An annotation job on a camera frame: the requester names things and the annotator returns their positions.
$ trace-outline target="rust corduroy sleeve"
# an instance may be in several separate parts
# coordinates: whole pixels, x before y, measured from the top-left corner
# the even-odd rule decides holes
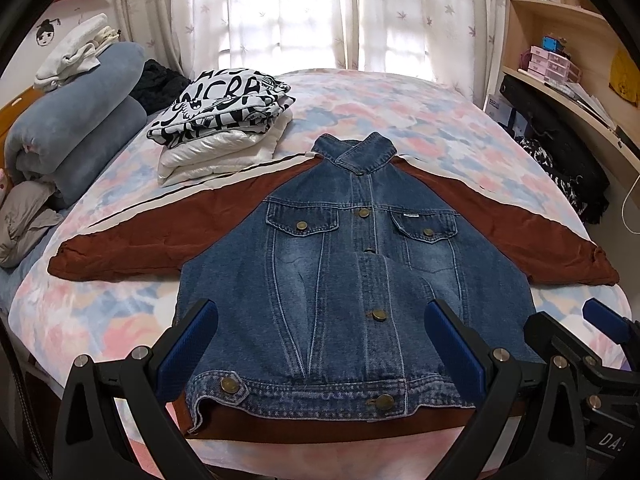
[[[271,191],[320,162],[199,191],[138,213],[105,231],[63,242],[49,261],[53,276],[84,282],[137,274],[179,275],[182,265],[236,227]]]
[[[516,264],[531,283],[615,285],[619,282],[620,276],[604,250],[561,223],[521,207],[496,202],[464,182],[419,170],[400,157],[394,158],[393,164],[429,186]]]

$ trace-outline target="blue gripper pad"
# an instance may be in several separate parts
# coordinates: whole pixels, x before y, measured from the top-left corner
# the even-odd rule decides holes
[[[209,300],[193,318],[158,367],[156,398],[161,404],[173,402],[193,374],[202,354],[218,329],[218,309]]]
[[[614,343],[621,345],[629,341],[631,334],[625,318],[595,298],[584,302],[582,316]]]
[[[486,397],[484,368],[435,301],[424,309],[424,329],[460,397],[481,404]]]

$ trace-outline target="curtain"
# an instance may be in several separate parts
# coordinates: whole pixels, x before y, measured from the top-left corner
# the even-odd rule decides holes
[[[500,71],[505,4],[116,0],[116,9],[126,38],[191,78],[239,66],[272,74],[301,68],[394,72],[445,84],[481,106]]]
[[[172,0],[113,0],[122,38],[139,43],[149,57],[183,72],[171,5]]]

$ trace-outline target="jacket collar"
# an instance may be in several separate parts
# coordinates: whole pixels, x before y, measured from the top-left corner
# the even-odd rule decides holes
[[[389,139],[373,132],[364,140],[339,140],[330,134],[318,137],[312,151],[356,175],[373,173],[397,153]]]

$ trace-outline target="bed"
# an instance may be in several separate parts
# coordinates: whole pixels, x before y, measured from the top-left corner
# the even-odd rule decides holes
[[[378,131],[394,142],[399,153],[420,158],[432,173],[462,180],[494,200],[522,206],[588,238],[544,171],[500,126],[459,94],[405,76],[350,70],[303,70],[280,79],[291,85],[297,101],[292,107],[294,119],[274,156],[306,152],[325,132],[339,139],[364,139]],[[15,293],[10,327],[60,384],[65,383],[78,354],[90,354],[94,360],[123,358],[137,345],[151,346],[172,322],[177,280],[75,283],[47,273],[50,257],[64,240],[111,214],[190,184],[158,186],[160,149],[144,130],[140,132],[44,242],[42,256]],[[596,297],[630,318],[619,286],[532,286],[531,292],[537,310],[560,320],[605,365],[623,364],[621,349],[581,316],[584,301]],[[121,404],[119,409],[127,434],[141,442],[126,406]],[[499,465],[514,428],[511,421],[486,469]],[[413,480],[429,474],[459,431],[346,444],[190,443],[212,465],[278,478]]]

